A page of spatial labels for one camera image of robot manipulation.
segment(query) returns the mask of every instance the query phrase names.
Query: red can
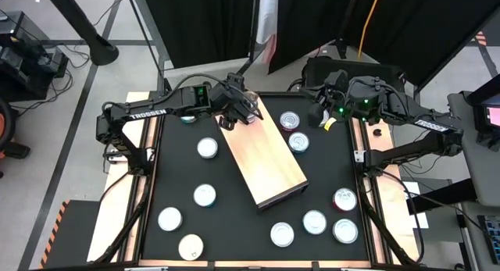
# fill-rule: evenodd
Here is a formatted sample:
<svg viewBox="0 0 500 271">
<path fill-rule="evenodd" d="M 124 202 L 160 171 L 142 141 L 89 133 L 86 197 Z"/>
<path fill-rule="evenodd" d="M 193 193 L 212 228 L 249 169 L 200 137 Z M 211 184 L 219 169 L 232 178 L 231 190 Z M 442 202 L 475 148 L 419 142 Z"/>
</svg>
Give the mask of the red can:
<svg viewBox="0 0 500 271">
<path fill-rule="evenodd" d="M 333 197 L 334 207 L 341 212 L 353 210 L 358 204 L 356 194 L 351 189 L 340 188 L 335 192 Z"/>
<path fill-rule="evenodd" d="M 284 131 L 292 132 L 300 124 L 300 117 L 295 112 L 286 111 L 280 116 L 280 124 Z"/>
</svg>

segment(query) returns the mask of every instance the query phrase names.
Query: black curtain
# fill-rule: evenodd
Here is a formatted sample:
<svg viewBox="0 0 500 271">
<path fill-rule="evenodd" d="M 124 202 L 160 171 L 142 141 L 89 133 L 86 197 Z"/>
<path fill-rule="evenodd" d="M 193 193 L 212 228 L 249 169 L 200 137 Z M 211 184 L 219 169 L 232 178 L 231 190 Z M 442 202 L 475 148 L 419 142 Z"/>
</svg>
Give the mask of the black curtain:
<svg viewBox="0 0 500 271">
<path fill-rule="evenodd" d="M 349 0 L 278 0 L 272 73 L 335 38 Z"/>
<path fill-rule="evenodd" d="M 253 0 L 146 0 L 174 67 L 248 56 Z"/>
<path fill-rule="evenodd" d="M 349 0 L 280 0 L 270 73 L 337 37 Z M 344 34 L 359 46 L 373 0 L 358 0 Z M 493 16 L 500 0 L 379 0 L 363 51 L 423 88 Z"/>
</svg>

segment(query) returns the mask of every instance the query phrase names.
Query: yellow tag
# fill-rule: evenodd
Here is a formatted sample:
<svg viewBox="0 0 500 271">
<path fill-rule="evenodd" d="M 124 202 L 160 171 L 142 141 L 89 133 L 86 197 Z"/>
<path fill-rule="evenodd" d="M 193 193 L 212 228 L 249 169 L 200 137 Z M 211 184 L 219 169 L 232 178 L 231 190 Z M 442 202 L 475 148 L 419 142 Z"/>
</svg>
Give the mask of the yellow tag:
<svg viewBox="0 0 500 271">
<path fill-rule="evenodd" d="M 325 130 L 330 130 L 331 125 L 333 125 L 337 120 L 335 118 L 329 118 L 328 121 L 325 123 Z"/>
</svg>

